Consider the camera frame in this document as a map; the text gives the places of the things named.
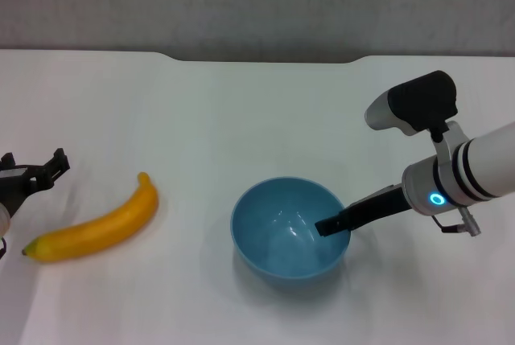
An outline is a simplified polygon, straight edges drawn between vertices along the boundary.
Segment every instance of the black stripe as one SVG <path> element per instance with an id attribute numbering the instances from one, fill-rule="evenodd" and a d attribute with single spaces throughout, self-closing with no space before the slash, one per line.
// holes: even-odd
<path id="1" fill-rule="evenodd" d="M 443 188 L 442 182 L 440 181 L 440 173 L 438 172 L 438 159 L 435 158 L 435 162 L 433 162 L 433 180 L 435 181 L 436 188 L 438 188 L 438 191 L 442 196 L 445 198 L 447 202 L 452 204 L 454 207 L 466 207 L 463 204 L 459 204 L 455 202 L 448 193 L 446 193 L 445 189 Z"/>
<path id="2" fill-rule="evenodd" d="M 463 144 L 457 146 L 454 150 L 454 153 L 452 154 L 452 173 L 454 174 L 454 179 L 458 183 L 459 188 L 461 188 L 461 191 L 463 191 L 466 196 L 468 196 L 470 199 L 475 200 L 476 202 L 484 202 L 485 200 L 481 199 L 479 196 L 474 195 L 474 193 L 468 189 L 467 185 L 465 184 L 464 180 L 461 178 L 461 175 L 459 174 L 458 153 L 459 148 L 462 145 Z"/>
<path id="3" fill-rule="evenodd" d="M 320 236 L 329 236 L 343 230 L 355 230 L 374 220 L 410 209 L 404 191 L 399 187 L 354 203 L 338 215 L 316 222 L 315 227 Z"/>
<path id="4" fill-rule="evenodd" d="M 478 191 L 480 194 L 482 194 L 482 196 L 485 196 L 487 198 L 498 198 L 499 196 L 495 196 L 488 193 L 482 186 L 480 186 L 480 184 L 477 182 L 476 178 L 472 174 L 472 170 L 470 169 L 470 165 L 468 164 L 468 147 L 470 146 L 470 143 L 473 141 L 474 139 L 465 144 L 465 147 L 463 148 L 463 168 L 465 169 L 467 179 L 470 182 L 470 184 L 474 187 L 474 189 Z"/>

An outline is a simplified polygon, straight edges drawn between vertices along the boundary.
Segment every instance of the yellow banana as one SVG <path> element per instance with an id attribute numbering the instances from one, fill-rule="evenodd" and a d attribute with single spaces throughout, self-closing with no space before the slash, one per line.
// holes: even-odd
<path id="1" fill-rule="evenodd" d="M 158 192 L 148 174 L 138 175 L 139 188 L 121 207 L 89 222 L 35 238 L 22 251 L 37 261 L 52 262 L 96 253 L 135 234 L 155 214 Z"/>

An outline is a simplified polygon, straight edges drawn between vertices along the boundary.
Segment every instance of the table surface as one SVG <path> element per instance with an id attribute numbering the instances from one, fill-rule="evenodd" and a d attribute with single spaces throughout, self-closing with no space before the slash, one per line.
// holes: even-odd
<path id="1" fill-rule="evenodd" d="M 72 169 L 30 197 L 0 261 L 2 345 L 513 343 L 515 197 L 472 207 L 482 235 L 404 212 L 352 234 L 334 276 L 289 293 L 233 251 L 239 196 L 274 176 L 349 204 L 434 154 L 428 133 L 372 131 L 381 92 L 442 69 L 470 137 L 515 120 L 515 60 L 367 57 L 351 64 L 181 62 L 155 53 L 0 51 L 0 153 Z M 20 255 L 40 233 L 122 203 L 147 171 L 155 219 L 103 253 L 54 265 Z M 457 212 L 442 216 L 454 223 Z"/>

